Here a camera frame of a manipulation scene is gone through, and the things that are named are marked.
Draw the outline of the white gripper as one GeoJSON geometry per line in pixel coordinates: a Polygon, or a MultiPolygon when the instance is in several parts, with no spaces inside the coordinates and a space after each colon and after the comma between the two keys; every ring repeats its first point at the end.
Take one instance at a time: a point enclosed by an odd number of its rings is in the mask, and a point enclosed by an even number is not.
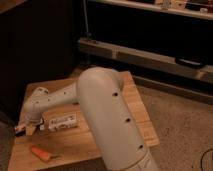
{"type": "Polygon", "coordinates": [[[27,113],[25,116],[25,123],[28,125],[26,127],[26,135],[32,136],[36,131],[36,125],[43,122],[41,113],[27,113]]]}

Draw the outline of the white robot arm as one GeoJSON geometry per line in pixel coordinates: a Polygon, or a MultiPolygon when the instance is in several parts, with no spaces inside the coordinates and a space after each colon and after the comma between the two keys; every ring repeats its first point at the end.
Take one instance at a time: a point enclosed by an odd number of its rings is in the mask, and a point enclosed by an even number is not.
{"type": "Polygon", "coordinates": [[[124,100],[123,87],[118,71],[89,68],[65,88],[28,98],[25,123],[37,125],[46,110],[77,102],[109,171],[159,171],[124,100]]]}

